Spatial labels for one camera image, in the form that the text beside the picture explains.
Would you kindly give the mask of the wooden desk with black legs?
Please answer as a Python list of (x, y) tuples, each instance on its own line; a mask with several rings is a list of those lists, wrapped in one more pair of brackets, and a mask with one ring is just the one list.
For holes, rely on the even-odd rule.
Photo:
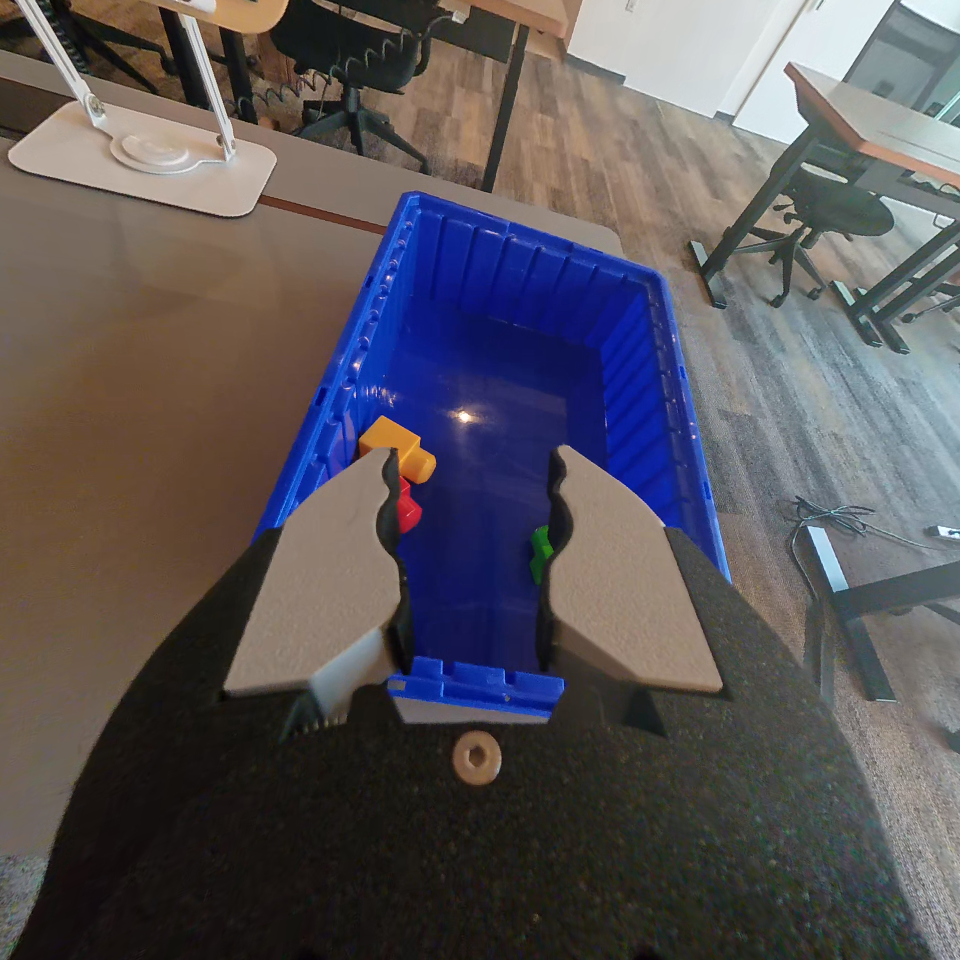
[(440, 33), (444, 42), (506, 66), (481, 185), (484, 192), (492, 193), (528, 43), (534, 43), (535, 54), (563, 59), (582, 2), (439, 1), (438, 6), (451, 13), (453, 22)]
[(714, 308), (727, 307), (721, 274), (730, 258), (748, 235), (761, 232), (762, 214), (773, 207), (802, 164), (814, 162), (816, 149), (836, 147), (843, 155), (868, 162), (853, 180), (854, 186), (951, 220), (869, 289), (852, 292), (842, 282), (829, 284), (866, 345), (886, 346), (895, 354), (907, 355), (909, 346), (894, 321), (910, 322), (917, 314), (917, 301), (943, 286), (958, 290), (950, 284), (958, 273), (958, 198), (923, 189), (914, 179), (919, 176), (958, 188), (958, 128), (794, 62), (784, 72), (794, 86), (798, 112), (807, 127), (777, 159), (712, 251), (690, 242), (705, 294)]

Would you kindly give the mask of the black desk frame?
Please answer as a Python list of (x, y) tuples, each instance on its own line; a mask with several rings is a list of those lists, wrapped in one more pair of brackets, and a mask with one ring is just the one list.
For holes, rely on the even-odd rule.
[(826, 529), (807, 527), (802, 535), (812, 548), (816, 568), (825, 585), (825, 604), (846, 642), (851, 666), (867, 701), (898, 701), (882, 666), (864, 618), (905, 614), (917, 608), (958, 625), (958, 610), (947, 601), (959, 596), (959, 560), (922, 570), (850, 585)]

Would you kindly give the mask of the black office chair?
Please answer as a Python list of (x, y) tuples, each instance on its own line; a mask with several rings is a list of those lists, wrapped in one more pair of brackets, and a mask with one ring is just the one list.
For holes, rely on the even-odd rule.
[(135, 81), (144, 90), (154, 95), (160, 94), (160, 90), (149, 78), (114, 51), (114, 45), (119, 45), (154, 54), (159, 58), (164, 71), (177, 74), (172, 58), (162, 45), (77, 14), (67, 1), (41, 1), (38, 4), (79, 72), (92, 73), (89, 54), (93, 53), (127, 78)]
[(809, 250), (824, 234), (840, 234), (847, 240), (857, 237), (881, 237), (890, 233), (894, 216), (875, 194), (820, 174), (799, 169), (781, 190), (788, 202), (776, 204), (774, 211), (783, 213), (783, 221), (797, 228), (789, 234), (777, 234), (770, 263), (782, 264), (782, 289), (769, 300), (774, 308), (783, 306), (791, 289), (795, 265), (814, 282), (808, 293), (818, 299), (826, 290), (824, 280), (813, 264)]
[(301, 124), (294, 136), (318, 142), (321, 136), (341, 129), (349, 132), (356, 154), (366, 156), (364, 134), (401, 150), (419, 165), (421, 174), (431, 174), (427, 158), (394, 129), (390, 118), (365, 107), (366, 89), (402, 95), (406, 86), (426, 71), (431, 37), (451, 12), (426, 4), (415, 18), (413, 29), (385, 30), (345, 17), (316, 2), (289, 2), (282, 18), (270, 30), (275, 49), (293, 62), (302, 77), (313, 71), (341, 86), (338, 100), (305, 101)]

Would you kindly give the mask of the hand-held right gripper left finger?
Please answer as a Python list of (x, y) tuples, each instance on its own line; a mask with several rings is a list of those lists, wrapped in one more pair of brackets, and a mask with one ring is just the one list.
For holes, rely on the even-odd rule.
[(266, 574), (223, 692), (308, 693), (345, 719), (354, 692), (408, 672), (416, 648), (402, 538), (399, 452), (376, 448), (274, 530)]

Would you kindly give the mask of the blue plastic bin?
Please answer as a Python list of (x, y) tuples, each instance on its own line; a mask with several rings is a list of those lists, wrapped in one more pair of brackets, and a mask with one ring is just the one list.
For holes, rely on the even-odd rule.
[(730, 579), (666, 280), (426, 193), (404, 194), (256, 534), (354, 461), (381, 416), (436, 460), (403, 534), (414, 653), (539, 670), (531, 536), (550, 450), (580, 452)]

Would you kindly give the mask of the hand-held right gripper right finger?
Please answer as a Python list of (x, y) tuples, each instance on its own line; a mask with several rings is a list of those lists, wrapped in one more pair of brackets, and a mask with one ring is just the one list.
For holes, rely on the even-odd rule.
[(549, 455), (539, 668), (582, 665), (615, 682), (717, 694), (723, 681), (666, 527), (628, 486), (570, 445)]

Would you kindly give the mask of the yellow mega block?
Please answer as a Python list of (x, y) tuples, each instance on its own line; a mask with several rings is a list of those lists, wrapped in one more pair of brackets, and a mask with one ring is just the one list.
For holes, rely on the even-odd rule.
[(423, 447), (421, 437), (385, 415), (358, 438), (360, 457), (379, 449), (397, 452), (400, 476), (411, 484), (426, 483), (436, 470), (436, 457)]

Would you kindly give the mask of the white lamp base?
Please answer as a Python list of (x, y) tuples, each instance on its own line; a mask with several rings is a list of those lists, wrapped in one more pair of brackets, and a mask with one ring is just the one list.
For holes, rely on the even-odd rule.
[(178, 19), (219, 132), (106, 104), (90, 89), (42, 13), (17, 6), (74, 95), (9, 148), (15, 168), (44, 178), (223, 218), (251, 213), (276, 166), (267, 147), (234, 133), (192, 15)]

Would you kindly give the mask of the light wooden desk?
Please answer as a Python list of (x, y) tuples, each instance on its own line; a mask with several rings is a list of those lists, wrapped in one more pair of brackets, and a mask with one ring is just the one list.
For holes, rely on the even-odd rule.
[(154, 1), (180, 79), (186, 102), (209, 110), (210, 99), (203, 87), (201, 73), (189, 50), (186, 31), (179, 15), (192, 16), (199, 22), (219, 28), (223, 55), (232, 90), (235, 113), (239, 119), (258, 125), (258, 114), (251, 86), (243, 37), (267, 34), (282, 19), (287, 1)]

